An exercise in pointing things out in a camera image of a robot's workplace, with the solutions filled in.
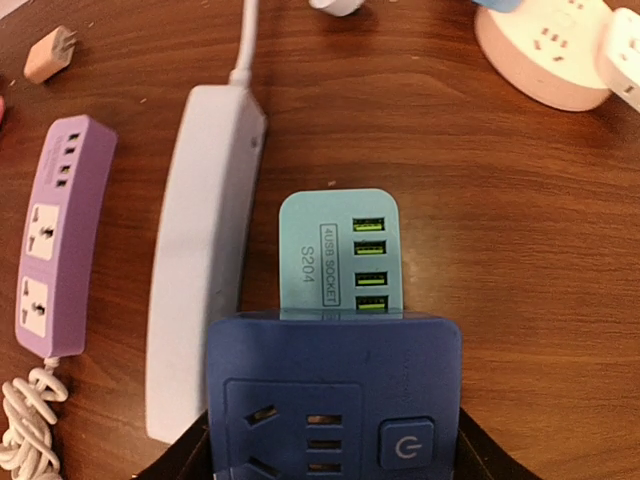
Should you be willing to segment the light blue power strip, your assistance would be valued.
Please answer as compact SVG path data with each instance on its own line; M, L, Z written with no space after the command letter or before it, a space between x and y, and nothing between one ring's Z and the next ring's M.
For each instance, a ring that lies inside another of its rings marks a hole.
M206 408L208 326L236 312L266 117L249 89L187 98L155 247L146 344L150 438L175 442Z

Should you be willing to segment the purple power strip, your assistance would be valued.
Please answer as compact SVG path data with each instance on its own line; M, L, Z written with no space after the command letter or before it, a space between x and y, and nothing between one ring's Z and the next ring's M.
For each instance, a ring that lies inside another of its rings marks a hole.
M97 229L117 134L88 115L50 126L21 245L15 334L38 357L81 354Z

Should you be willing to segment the dark blue cube adapter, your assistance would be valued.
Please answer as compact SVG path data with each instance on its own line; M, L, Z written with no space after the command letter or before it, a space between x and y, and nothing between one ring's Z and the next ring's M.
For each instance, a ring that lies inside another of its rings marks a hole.
M208 331L218 479L450 479L462 335L425 314L254 312Z

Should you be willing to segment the teal blue socket box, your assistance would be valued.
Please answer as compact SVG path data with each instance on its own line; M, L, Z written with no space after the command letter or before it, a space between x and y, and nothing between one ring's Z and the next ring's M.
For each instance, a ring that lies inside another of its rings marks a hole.
M376 188L296 192L279 211L283 310L400 314L399 210Z

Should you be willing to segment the pink charger plug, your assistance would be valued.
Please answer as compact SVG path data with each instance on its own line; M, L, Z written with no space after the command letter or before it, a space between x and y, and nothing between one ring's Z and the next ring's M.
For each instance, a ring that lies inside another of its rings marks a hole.
M42 84L68 67L74 53L77 32L58 26L30 49L24 66L24 77Z

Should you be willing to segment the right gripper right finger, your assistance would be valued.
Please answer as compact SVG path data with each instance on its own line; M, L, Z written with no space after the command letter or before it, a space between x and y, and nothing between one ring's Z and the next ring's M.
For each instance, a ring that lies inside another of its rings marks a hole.
M540 480L540 477L510 456L460 409L454 479Z

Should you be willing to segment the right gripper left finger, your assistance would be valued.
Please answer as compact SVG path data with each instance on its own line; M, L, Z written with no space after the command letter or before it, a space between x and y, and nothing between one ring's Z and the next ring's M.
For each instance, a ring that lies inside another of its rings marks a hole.
M212 480L213 460L208 413L204 412L137 480Z

